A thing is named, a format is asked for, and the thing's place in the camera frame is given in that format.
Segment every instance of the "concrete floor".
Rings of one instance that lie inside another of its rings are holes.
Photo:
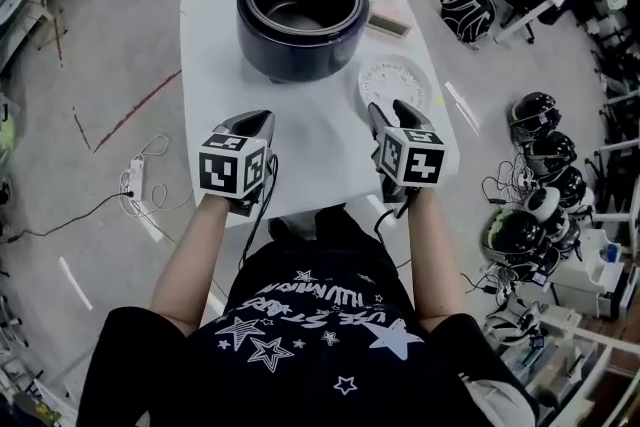
[[[11,164],[17,197],[10,217],[15,227],[47,229],[88,211],[117,191],[120,172],[158,133],[168,135],[171,145],[165,156],[149,158],[147,186],[166,183],[168,206],[189,193],[179,75],[94,153],[136,103],[180,70],[180,1],[58,0],[69,28],[62,40],[64,67],[53,46],[40,52],[25,47],[15,60],[9,84],[9,94],[21,104],[24,120]],[[495,174],[501,160],[512,157],[506,107],[531,91],[552,94],[563,115],[561,130],[574,139],[581,166],[582,159],[603,140],[597,114],[603,95],[593,72],[588,38],[570,16],[553,27],[536,25],[538,41],[533,46],[516,35],[502,45],[487,38],[481,50],[473,52],[460,45],[440,19],[439,0],[409,2],[441,84],[453,84],[480,125],[476,133],[443,87],[461,165],[458,177],[445,183],[439,194],[461,270],[475,280],[485,263],[479,234],[494,210],[483,199],[480,182]],[[192,200],[155,218],[177,240],[193,208]],[[225,291],[235,275],[247,231],[247,227],[229,230],[225,239],[216,270]],[[407,255],[406,232],[398,230],[390,238],[391,252],[400,262]],[[254,247],[265,240],[261,230]],[[3,288],[6,285],[14,308],[24,319],[43,368],[55,372],[94,344],[111,309],[147,306],[172,249],[166,240],[154,242],[140,221],[120,212],[116,200],[46,239],[25,237],[5,246],[3,264],[12,277],[4,281]],[[91,311],[60,270],[60,257],[66,259],[93,306]],[[409,285],[408,266],[401,276]],[[469,297],[478,318],[494,304],[492,297],[479,292]],[[80,389],[81,373],[73,379]]]

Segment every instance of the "white cable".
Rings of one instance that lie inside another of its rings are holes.
[[[147,151],[147,149],[158,139],[161,139],[162,141],[164,141],[164,146],[159,151]],[[131,159],[131,160],[142,159],[142,161],[144,162],[145,157],[150,157],[150,156],[160,157],[160,156],[164,155],[167,152],[168,148],[169,148],[169,138],[164,134],[158,134],[158,135],[154,136],[153,138],[151,138],[151,140],[147,144],[145,144],[142,147],[142,149],[136,154],[136,156],[133,157],[133,159]],[[128,187],[129,187],[129,168],[125,169],[124,171],[122,171],[122,173],[120,173],[119,187],[120,187],[120,192],[127,192],[128,191]],[[162,199],[160,200],[160,202],[156,203],[155,191],[156,191],[156,188],[158,188],[158,187],[162,188],[162,190],[164,191],[164,194],[162,195]],[[164,203],[167,200],[168,193],[169,193],[169,190],[168,190],[166,184],[164,184],[162,182],[155,184],[151,188],[151,200],[150,200],[150,202],[153,205],[153,209],[149,210],[147,212],[147,215],[148,214],[153,214],[155,212],[171,212],[172,210],[176,210],[176,209],[180,208],[185,203],[187,203],[187,201],[189,201],[191,199],[191,196],[193,196],[193,189],[191,189],[191,191],[189,192],[189,195],[183,201],[178,203],[177,205],[169,207],[169,208],[164,208]],[[144,216],[149,222],[151,222],[149,220],[149,218],[147,217],[147,215],[144,215],[142,213],[142,210],[140,209],[140,206],[138,205],[138,202],[135,201],[135,200],[132,200],[128,196],[120,196],[120,208],[129,217],[138,218],[138,217]]]

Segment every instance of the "black bag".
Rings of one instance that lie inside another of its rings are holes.
[[[487,35],[496,19],[492,0],[441,0],[440,16],[463,43],[473,43]]]

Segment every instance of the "white star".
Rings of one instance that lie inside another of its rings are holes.
[[[305,283],[309,283],[309,281],[317,281],[316,278],[311,277],[311,271],[296,271],[298,275],[293,278],[293,281],[304,281]]]
[[[378,339],[369,345],[370,349],[378,349],[387,347],[401,360],[405,361],[408,357],[407,345],[410,343],[424,343],[422,338],[405,331],[405,322],[397,319],[391,326],[384,327],[377,324],[365,322],[363,324],[369,331],[378,337]]]
[[[376,284],[376,282],[375,282],[375,281],[373,281],[369,276],[365,276],[364,274],[360,274],[360,273],[358,273],[358,277],[359,277],[360,279],[363,279],[363,280],[365,280],[365,281],[368,281],[369,283],[373,283],[374,285]]]
[[[345,379],[344,377],[338,377],[338,382],[333,385],[333,388],[336,390],[340,390],[343,395],[346,395],[350,391],[358,389],[358,387],[353,384],[353,379],[353,377],[349,377],[348,379]]]
[[[291,356],[293,356],[292,352],[289,352],[288,350],[280,347],[280,341],[282,340],[282,338],[276,338],[269,343],[265,343],[262,340],[258,340],[257,338],[251,338],[250,340],[258,350],[251,355],[251,357],[247,360],[247,363],[250,363],[252,361],[262,361],[265,365],[267,365],[267,368],[271,370],[271,373],[274,373],[276,371],[278,360],[280,358],[290,358]],[[265,349],[270,349],[271,354],[267,354],[267,351],[265,351]]]
[[[255,325],[258,323],[258,320],[248,320],[247,322],[242,322],[240,318],[235,317],[233,319],[233,326],[225,327],[216,333],[216,335],[225,335],[232,334],[233,335],[233,350],[237,351],[244,339],[249,335],[264,335],[264,331],[260,331]]]
[[[331,347],[334,343],[338,343],[340,341],[336,338],[336,334],[332,333],[331,331],[325,331],[322,335],[321,340],[325,340],[329,347]]]

